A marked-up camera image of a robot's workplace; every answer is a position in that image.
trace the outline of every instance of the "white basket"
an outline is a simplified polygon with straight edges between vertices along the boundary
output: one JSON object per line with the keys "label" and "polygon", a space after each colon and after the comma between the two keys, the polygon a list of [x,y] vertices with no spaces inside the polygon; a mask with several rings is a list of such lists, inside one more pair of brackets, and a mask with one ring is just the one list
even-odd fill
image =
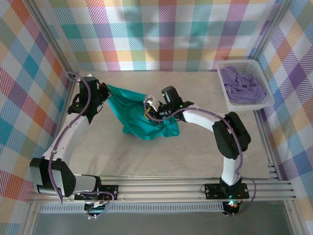
{"label": "white basket", "polygon": [[[228,66],[235,67],[237,69],[237,72],[239,73],[247,72],[248,74],[252,74],[256,78],[258,78],[266,91],[266,96],[263,99],[252,102],[252,103],[236,103],[236,102],[230,101],[228,98],[225,86],[224,86],[221,72],[220,72],[221,69],[226,68]],[[255,60],[225,60],[225,61],[218,62],[216,67],[217,67],[217,72],[220,77],[221,87],[222,87],[223,94],[225,97],[226,105],[229,111],[260,110],[266,106],[274,105],[275,98],[269,87],[268,81],[257,61]]]}

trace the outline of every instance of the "teal cloth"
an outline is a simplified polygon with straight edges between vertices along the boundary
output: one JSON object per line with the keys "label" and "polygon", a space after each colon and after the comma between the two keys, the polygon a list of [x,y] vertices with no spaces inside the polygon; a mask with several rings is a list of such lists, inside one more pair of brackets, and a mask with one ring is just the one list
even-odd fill
{"label": "teal cloth", "polygon": [[112,96],[109,104],[113,112],[124,125],[124,133],[132,133],[143,140],[153,140],[158,136],[179,135],[177,122],[168,120],[158,124],[144,117],[143,101],[146,95],[108,85]]}

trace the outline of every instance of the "plaid wall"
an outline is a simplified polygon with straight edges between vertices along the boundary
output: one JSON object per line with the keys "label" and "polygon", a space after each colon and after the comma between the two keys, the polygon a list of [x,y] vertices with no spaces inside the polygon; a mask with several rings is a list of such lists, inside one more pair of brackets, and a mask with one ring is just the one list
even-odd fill
{"label": "plaid wall", "polygon": [[0,0],[0,235],[17,234],[29,163],[52,143],[68,83],[22,0]]}
{"label": "plaid wall", "polygon": [[219,60],[253,55],[279,1],[37,0],[37,4],[80,70],[206,71]]}
{"label": "plaid wall", "polygon": [[313,234],[313,0],[294,0],[260,64],[276,98],[263,111],[279,168]]}

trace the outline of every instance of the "purple cable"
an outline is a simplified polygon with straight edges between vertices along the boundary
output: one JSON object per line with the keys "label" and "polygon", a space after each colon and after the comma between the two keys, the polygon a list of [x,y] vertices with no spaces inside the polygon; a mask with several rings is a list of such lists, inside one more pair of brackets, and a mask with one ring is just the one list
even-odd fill
{"label": "purple cable", "polygon": [[58,187],[57,187],[57,185],[56,185],[56,183],[55,183],[55,181],[54,181],[54,178],[53,178],[53,174],[52,174],[52,159],[53,159],[53,157],[54,157],[54,154],[56,153],[56,150],[57,150],[57,148],[58,148],[58,145],[59,145],[59,143],[60,143],[60,141],[61,141],[63,135],[64,135],[65,132],[71,127],[71,125],[72,125],[73,123],[75,123],[75,122],[78,120],[78,118],[84,113],[84,111],[87,109],[87,107],[88,107],[88,105],[89,105],[89,103],[90,103],[90,99],[91,99],[90,87],[89,87],[89,85],[87,84],[87,82],[85,81],[85,79],[83,79],[83,78],[81,77],[81,75],[79,75],[79,74],[76,73],[76,72],[66,72],[66,75],[67,75],[68,80],[70,80],[70,81],[72,81],[72,82],[78,82],[78,81],[69,78],[68,74],[72,74],[72,75],[75,75],[75,76],[79,77],[80,80],[85,84],[85,86],[86,86],[86,88],[87,88],[87,91],[88,91],[88,100],[87,100],[87,103],[86,103],[86,105],[84,106],[83,110],[77,115],[77,117],[76,117],[73,121],[71,121],[68,126],[66,126],[66,127],[63,129],[63,131],[61,132],[60,136],[59,136],[58,139],[56,140],[55,145],[53,146],[53,149],[52,149],[52,152],[51,152],[51,155],[50,155],[49,164],[48,164],[48,173],[49,173],[49,177],[50,177],[52,186],[53,186],[54,190],[56,191],[56,193],[57,193],[57,195],[58,195],[58,197],[59,197],[59,202],[60,202],[61,205],[62,205],[62,203],[63,203],[63,202],[62,202],[62,198],[63,198],[63,197],[62,197],[62,194],[61,194],[60,190],[58,189]]}
{"label": "purple cable", "polygon": [[249,205],[243,209],[242,211],[240,211],[239,213],[237,213],[236,215],[240,215],[242,214],[243,212],[245,212],[250,206],[251,206],[251,203],[254,201],[255,199],[255,196],[256,196],[256,184],[254,182],[254,180],[252,179],[249,179],[249,178],[246,178],[246,177],[243,177],[239,174],[239,170],[240,168],[242,167],[243,165],[243,152],[242,152],[242,149],[241,149],[241,146],[240,146],[240,143],[239,143],[239,140],[233,130],[233,128],[231,127],[231,125],[228,123],[228,121],[226,121],[223,117],[217,115],[216,113],[214,112],[211,112],[211,111],[208,111],[208,110],[205,110],[205,109],[199,109],[199,108],[181,108],[181,109],[178,109],[177,111],[173,112],[171,115],[169,115],[168,117],[164,118],[164,119],[157,119],[157,118],[154,118],[153,116],[151,116],[148,112],[147,112],[147,104],[148,104],[148,101],[149,100],[152,100],[152,98],[149,98],[149,99],[146,99],[145,102],[144,102],[144,105],[143,105],[143,108],[145,110],[145,114],[153,121],[165,121],[165,120],[168,120],[170,119],[171,117],[173,117],[175,114],[181,112],[181,111],[186,111],[186,110],[193,110],[193,111],[199,111],[199,112],[202,112],[202,113],[205,113],[205,114],[209,114],[211,116],[214,116],[214,117],[217,117],[218,119],[222,120],[226,126],[229,128],[231,134],[233,135],[234,137],[234,140],[236,142],[236,145],[238,147],[238,150],[239,150],[239,166],[237,167],[236,169],[236,174],[239,175],[241,178],[245,179],[245,180],[251,180],[253,182],[253,185],[254,185],[254,193],[253,193],[253,196],[251,198],[251,201],[249,203]]}
{"label": "purple cable", "polygon": [[[100,214],[95,215],[94,216],[95,219],[100,217],[100,216],[102,216],[107,210],[109,210],[112,207],[112,204],[114,202],[114,195],[111,192],[106,192],[106,191],[82,191],[82,192],[79,192],[79,193],[83,193],[83,194],[99,194],[99,193],[103,193],[103,194],[110,195],[112,197],[112,200],[110,200],[111,203],[108,206],[108,208],[105,208],[103,210],[103,212],[101,212]],[[90,209],[87,210],[87,216],[88,216],[88,218],[91,218],[91,215],[89,214],[89,211],[90,211]]]}

